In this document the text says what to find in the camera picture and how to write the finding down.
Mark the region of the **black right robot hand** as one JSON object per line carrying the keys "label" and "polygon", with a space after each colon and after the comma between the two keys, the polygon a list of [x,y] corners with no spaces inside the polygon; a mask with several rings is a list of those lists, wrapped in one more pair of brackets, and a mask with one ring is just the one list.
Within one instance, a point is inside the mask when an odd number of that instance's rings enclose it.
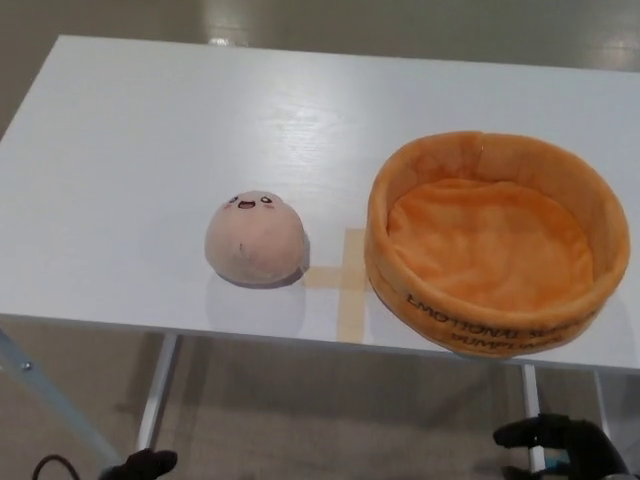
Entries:
{"label": "black right robot hand", "polygon": [[506,479],[542,479],[559,476],[566,479],[636,479],[609,437],[595,423],[573,420],[566,415],[540,413],[506,424],[493,433],[494,442],[505,448],[543,447],[563,450],[569,460],[555,467],[529,471],[508,466],[502,469]]}

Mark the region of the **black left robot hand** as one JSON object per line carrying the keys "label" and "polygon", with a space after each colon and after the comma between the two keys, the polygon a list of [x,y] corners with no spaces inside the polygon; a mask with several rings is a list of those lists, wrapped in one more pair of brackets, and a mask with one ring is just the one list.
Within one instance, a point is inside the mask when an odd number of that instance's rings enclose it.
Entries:
{"label": "black left robot hand", "polygon": [[132,455],[118,466],[106,471],[104,480],[156,480],[170,473],[177,465],[175,451],[143,449]]}

